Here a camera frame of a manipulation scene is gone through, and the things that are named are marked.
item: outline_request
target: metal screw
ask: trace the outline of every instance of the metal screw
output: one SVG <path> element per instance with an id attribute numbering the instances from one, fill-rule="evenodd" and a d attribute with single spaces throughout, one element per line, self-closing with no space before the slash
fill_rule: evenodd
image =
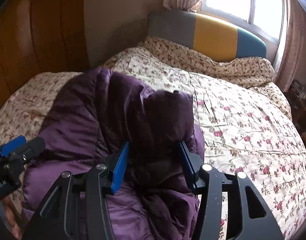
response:
<path id="1" fill-rule="evenodd" d="M 205 171 L 210 171 L 212 169 L 212 166 L 209 164 L 203 164 L 202 169 Z"/>
<path id="2" fill-rule="evenodd" d="M 65 179 L 68 178 L 69 176 L 71 176 L 71 173 L 69 171 L 65 171 L 62 173 L 62 177 Z"/>
<path id="3" fill-rule="evenodd" d="M 245 179 L 245 178 L 246 178 L 246 173 L 243 172 L 243 171 L 239 171 L 239 172 L 237 173 L 237 176 L 238 176 L 239 178 L 241 178 L 241 179 Z"/>
<path id="4" fill-rule="evenodd" d="M 105 170 L 106 169 L 106 165 L 104 163 L 100 163 L 98 165 L 96 165 L 96 168 L 100 171 Z"/>

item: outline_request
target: purple puffer jacket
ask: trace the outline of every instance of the purple puffer jacket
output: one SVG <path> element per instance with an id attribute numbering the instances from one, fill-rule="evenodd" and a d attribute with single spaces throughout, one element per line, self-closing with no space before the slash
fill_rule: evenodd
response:
<path id="1" fill-rule="evenodd" d="M 63 171 L 86 172 L 129 141 L 123 184 L 108 197 L 116 240 L 192 236 L 199 201 L 186 186 L 175 151 L 184 140 L 204 158 L 191 95 L 154 91 L 108 69 L 90 70 L 63 87 L 39 136 L 47 150 L 25 173 L 22 215 L 27 221 Z M 84 199 L 81 207 L 81 238 L 87 239 Z"/>

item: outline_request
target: rose pattern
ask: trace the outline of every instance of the rose pattern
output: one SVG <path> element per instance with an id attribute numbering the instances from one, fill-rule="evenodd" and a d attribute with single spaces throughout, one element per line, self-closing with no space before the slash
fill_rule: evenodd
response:
<path id="1" fill-rule="evenodd" d="M 298 219 L 299 227 L 306 217 L 306 151 L 266 59 L 218 63 L 174 42 L 147 37 L 103 66 L 134 76 L 155 90 L 193 95 L 194 123 L 203 132 L 205 162 L 230 174 L 246 172 L 285 237 L 294 234 L 294 222 Z M 220 239 L 225 239 L 227 227 L 227 198 L 223 200 Z"/>
<path id="2" fill-rule="evenodd" d="M 18 89 L 0 109 L 0 145 L 24 135 L 26 140 L 34 138 L 51 109 L 53 101 L 63 85 L 77 72 L 42 73 L 31 78 Z M 23 182 L 24 172 L 20 175 Z M 22 187 L 9 195 L 12 206 L 20 216 Z"/>

